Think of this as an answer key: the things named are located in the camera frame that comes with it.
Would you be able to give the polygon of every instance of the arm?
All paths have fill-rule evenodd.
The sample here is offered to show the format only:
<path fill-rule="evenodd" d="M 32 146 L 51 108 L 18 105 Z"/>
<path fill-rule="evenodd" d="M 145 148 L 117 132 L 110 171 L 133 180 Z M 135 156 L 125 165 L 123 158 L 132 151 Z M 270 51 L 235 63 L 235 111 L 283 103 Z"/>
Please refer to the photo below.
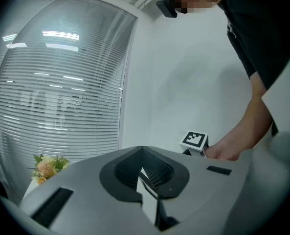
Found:
<path fill-rule="evenodd" d="M 252 97 L 242 120 L 218 143 L 206 150 L 207 157 L 237 160 L 243 150 L 253 148 L 267 133 L 272 118 L 262 101 L 266 89 L 257 72 L 251 77 Z"/>

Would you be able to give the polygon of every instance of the black recessed slot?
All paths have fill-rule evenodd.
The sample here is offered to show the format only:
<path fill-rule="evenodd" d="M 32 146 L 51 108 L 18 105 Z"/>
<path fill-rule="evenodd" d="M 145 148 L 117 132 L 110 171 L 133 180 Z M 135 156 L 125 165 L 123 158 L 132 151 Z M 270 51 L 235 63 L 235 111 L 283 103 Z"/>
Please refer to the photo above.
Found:
<path fill-rule="evenodd" d="M 59 188 L 52 196 L 32 215 L 37 223 L 48 228 L 59 211 L 73 194 L 72 190 Z"/>
<path fill-rule="evenodd" d="M 221 167 L 216 167 L 216 166 L 209 166 L 208 168 L 207 168 L 207 170 L 211 170 L 211 171 L 214 171 L 214 172 L 217 172 L 217 173 L 220 173 L 220 174 L 224 174 L 224 175 L 229 175 L 231 172 L 232 172 L 232 170 L 230 170 L 230 169 L 225 169 L 225 168 L 221 168 Z"/>

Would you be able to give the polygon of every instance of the flower bouquet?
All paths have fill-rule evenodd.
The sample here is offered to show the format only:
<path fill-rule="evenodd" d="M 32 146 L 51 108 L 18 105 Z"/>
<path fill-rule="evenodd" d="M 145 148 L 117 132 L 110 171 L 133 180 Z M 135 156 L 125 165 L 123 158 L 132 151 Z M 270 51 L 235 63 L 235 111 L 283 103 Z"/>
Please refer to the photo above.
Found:
<path fill-rule="evenodd" d="M 32 179 L 36 179 L 39 185 L 43 184 L 47 179 L 56 175 L 59 171 L 67 168 L 70 161 L 62 156 L 43 156 L 34 155 L 36 168 L 33 170 Z"/>

